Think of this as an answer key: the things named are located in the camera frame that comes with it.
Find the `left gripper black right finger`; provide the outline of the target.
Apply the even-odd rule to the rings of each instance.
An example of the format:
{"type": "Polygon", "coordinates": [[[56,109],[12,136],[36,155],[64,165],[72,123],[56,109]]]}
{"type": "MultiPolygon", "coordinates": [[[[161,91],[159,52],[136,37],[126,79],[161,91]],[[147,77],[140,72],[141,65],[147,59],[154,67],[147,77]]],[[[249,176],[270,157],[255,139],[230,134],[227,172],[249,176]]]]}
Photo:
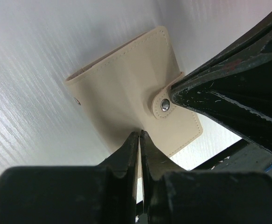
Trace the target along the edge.
{"type": "Polygon", "coordinates": [[[186,171],[141,131],[143,210],[150,224],[272,224],[263,172],[186,171]]]}

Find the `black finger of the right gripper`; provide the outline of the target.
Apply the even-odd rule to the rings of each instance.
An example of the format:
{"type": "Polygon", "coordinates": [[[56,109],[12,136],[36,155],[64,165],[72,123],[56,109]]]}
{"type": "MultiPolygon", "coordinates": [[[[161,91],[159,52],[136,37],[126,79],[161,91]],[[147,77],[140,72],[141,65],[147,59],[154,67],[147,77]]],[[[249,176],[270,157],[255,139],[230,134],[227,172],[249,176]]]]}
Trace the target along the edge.
{"type": "Polygon", "coordinates": [[[272,152],[272,11],[173,84],[170,98],[272,152]]]}

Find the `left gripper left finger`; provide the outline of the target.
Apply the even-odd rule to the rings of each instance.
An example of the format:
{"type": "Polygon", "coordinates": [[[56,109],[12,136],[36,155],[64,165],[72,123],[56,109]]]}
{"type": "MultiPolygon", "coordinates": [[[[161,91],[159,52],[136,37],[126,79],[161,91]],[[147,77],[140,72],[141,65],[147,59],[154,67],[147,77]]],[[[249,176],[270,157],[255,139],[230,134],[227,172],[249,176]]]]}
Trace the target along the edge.
{"type": "Polygon", "coordinates": [[[133,224],[138,140],[96,166],[21,166],[0,175],[0,224],[133,224]]]}

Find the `beige card holder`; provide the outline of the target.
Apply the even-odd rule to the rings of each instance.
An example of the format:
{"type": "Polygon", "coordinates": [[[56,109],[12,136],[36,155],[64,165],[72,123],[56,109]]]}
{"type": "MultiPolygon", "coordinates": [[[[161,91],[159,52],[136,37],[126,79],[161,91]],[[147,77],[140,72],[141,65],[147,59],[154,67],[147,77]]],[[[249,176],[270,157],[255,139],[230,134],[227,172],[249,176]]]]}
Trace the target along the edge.
{"type": "Polygon", "coordinates": [[[65,85],[110,152],[145,130],[171,157],[203,132],[195,112],[170,100],[170,87],[183,77],[168,30],[158,26],[79,69],[65,85]]]}

